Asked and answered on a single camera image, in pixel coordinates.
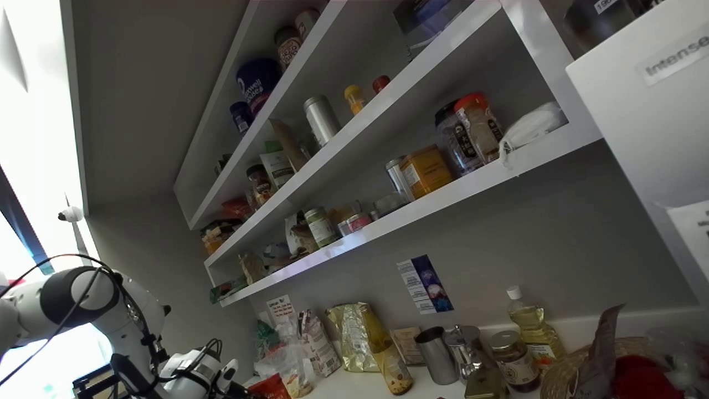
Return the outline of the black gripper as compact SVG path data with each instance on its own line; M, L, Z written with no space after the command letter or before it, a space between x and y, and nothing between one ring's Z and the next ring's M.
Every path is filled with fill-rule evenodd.
M157 368L150 399L241 399L238 362L222 363L222 338L208 338L188 353L171 354Z

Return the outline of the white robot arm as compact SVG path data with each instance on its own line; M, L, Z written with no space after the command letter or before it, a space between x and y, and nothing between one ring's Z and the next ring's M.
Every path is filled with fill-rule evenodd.
M109 338L109 369L132 399L247 399L248 389L235 381L238 362L222 363L220 338L175 354L163 347L169 312L119 273L61 270L2 291L0 353L92 323Z

